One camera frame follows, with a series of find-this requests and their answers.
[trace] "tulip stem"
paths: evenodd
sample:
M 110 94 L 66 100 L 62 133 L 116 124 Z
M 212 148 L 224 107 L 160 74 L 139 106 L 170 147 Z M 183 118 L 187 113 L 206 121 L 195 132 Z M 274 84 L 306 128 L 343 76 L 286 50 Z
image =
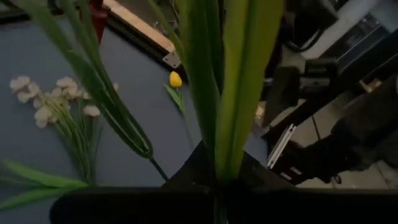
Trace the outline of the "tulip stem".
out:
M 159 172 L 159 174 L 162 176 L 162 178 L 165 181 L 168 181 L 169 178 L 167 177 L 167 175 L 165 174 L 165 172 L 162 170 L 162 168 L 160 167 L 160 165 L 156 162 L 156 160 L 152 157 L 149 158 L 149 161 L 152 165 L 154 165 L 154 167 L 156 168 L 156 170 Z

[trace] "yellow tulip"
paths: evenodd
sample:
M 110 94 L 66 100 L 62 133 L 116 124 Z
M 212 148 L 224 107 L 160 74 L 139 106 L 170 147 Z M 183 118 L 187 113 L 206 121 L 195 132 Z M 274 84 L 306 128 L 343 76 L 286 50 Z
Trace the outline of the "yellow tulip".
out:
M 177 72 L 170 73 L 170 86 L 173 88 L 178 88 L 182 85 L 180 75 Z

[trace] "red object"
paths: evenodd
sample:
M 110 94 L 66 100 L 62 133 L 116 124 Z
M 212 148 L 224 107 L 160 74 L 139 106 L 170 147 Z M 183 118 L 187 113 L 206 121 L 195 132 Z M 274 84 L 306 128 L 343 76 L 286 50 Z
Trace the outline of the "red object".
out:
M 103 0 L 90 0 L 90 12 L 91 20 L 98 38 L 99 44 L 101 44 L 102 35 L 104 34 L 106 19 L 108 18 L 107 10 L 102 7 Z

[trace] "white flower cluster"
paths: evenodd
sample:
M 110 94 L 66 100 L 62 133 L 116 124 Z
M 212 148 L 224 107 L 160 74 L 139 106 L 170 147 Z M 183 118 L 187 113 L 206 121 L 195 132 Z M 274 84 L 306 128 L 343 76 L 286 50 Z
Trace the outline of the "white flower cluster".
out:
M 40 128 L 46 127 L 48 123 L 57 122 L 58 118 L 45 105 L 46 99 L 70 110 L 69 101 L 83 98 L 90 100 L 90 95 L 83 89 L 79 89 L 77 83 L 70 77 L 64 77 L 57 81 L 57 86 L 50 93 L 43 93 L 36 82 L 32 82 L 27 76 L 20 76 L 11 80 L 10 88 L 13 93 L 17 92 L 18 100 L 21 103 L 27 103 L 33 99 L 33 107 L 37 109 L 34 118 L 36 125 Z M 100 111 L 95 105 L 86 105 L 83 112 L 87 116 L 99 116 Z

